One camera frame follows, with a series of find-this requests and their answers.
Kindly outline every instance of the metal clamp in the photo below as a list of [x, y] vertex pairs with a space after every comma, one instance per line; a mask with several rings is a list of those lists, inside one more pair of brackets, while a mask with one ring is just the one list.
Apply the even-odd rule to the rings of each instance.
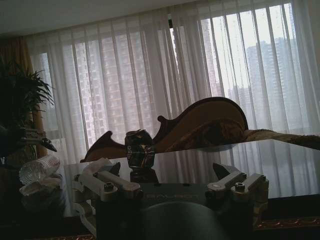
[[242, 182], [246, 177], [245, 173], [234, 171], [217, 182], [210, 182], [207, 185], [208, 192], [206, 195], [212, 195], [215, 199], [221, 199], [236, 182]]
[[231, 187], [232, 198], [236, 202], [247, 202], [253, 196], [259, 203], [268, 201], [269, 181], [266, 176], [254, 173], [243, 182]]
[[143, 191], [138, 183], [126, 181], [108, 171], [78, 174], [72, 181], [72, 201], [75, 210], [80, 213], [80, 219], [90, 232], [97, 236], [96, 217], [92, 206], [86, 200], [100, 198], [102, 202], [117, 199], [118, 190], [127, 199], [140, 199]]

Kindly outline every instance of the carved wood frame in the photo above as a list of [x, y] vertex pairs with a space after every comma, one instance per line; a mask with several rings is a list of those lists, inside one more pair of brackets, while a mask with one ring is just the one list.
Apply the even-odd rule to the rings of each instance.
[[[248, 129], [248, 123], [246, 116], [242, 109], [232, 100], [226, 98], [226, 97], [208, 97], [204, 98], [202, 100], [199, 100], [193, 104], [191, 104], [189, 107], [187, 107], [179, 116], [177, 116], [174, 119], [166, 119], [164, 116], [160, 115], [158, 116], [157, 120], [160, 122], [160, 128], [153, 138], [153, 143], [156, 145], [159, 141], [161, 141], [170, 131], [172, 131], [175, 126], [194, 108], [198, 107], [201, 104], [205, 104], [208, 102], [217, 102], [217, 101], [223, 101], [227, 102], [231, 105], [233, 105], [241, 114], [243, 117], [244, 122], [244, 129]], [[114, 140], [112, 140], [112, 131], [107, 131], [104, 135], [102, 135], [88, 150], [87, 154], [85, 155], [85, 158], [81, 160], [80, 162], [91, 162], [98, 160], [102, 157], [109, 158], [109, 159], [115, 159], [115, 158], [121, 158], [126, 156], [126, 148], [125, 145], [120, 144]]]

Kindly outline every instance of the plastic water bottle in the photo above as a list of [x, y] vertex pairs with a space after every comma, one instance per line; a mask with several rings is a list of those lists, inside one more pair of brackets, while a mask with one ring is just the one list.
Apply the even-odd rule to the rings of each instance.
[[24, 185], [40, 181], [55, 173], [60, 166], [60, 159], [47, 155], [25, 163], [19, 171], [19, 178]]

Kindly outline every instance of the ceiling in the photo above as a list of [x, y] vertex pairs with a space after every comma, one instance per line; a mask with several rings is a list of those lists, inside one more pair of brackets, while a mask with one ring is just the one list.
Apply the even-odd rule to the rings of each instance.
[[0, 38], [110, 19], [193, 0], [0, 0]]

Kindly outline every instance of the black tabletop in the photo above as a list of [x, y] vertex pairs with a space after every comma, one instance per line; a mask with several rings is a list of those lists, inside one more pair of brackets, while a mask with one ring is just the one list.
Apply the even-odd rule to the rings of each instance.
[[[130, 181], [132, 170], [127, 159], [110, 161], [120, 163], [120, 177]], [[269, 179], [270, 199], [320, 193], [320, 151], [271, 139], [157, 153], [152, 169], [159, 183], [207, 184], [218, 180], [213, 163], [234, 166], [248, 176], [264, 174]], [[72, 208], [72, 180], [88, 164], [70, 164], [61, 169], [65, 217], [77, 215]]]
[[[132, 170], [127, 159], [110, 161], [113, 164], [120, 163], [120, 177], [130, 181]], [[265, 219], [318, 216], [314, 214], [315, 206], [320, 201], [319, 150], [277, 140], [252, 141], [157, 153], [152, 169], [159, 183], [207, 184], [218, 180], [213, 163], [234, 166], [248, 176], [253, 173], [264, 174], [269, 179], [269, 203]], [[73, 209], [72, 181], [89, 164], [60, 166], [61, 189], [50, 197], [51, 204], [47, 211], [28, 212], [21, 203], [23, 199], [19, 188], [11, 189], [1, 205], [2, 232], [29, 239], [88, 233]]]

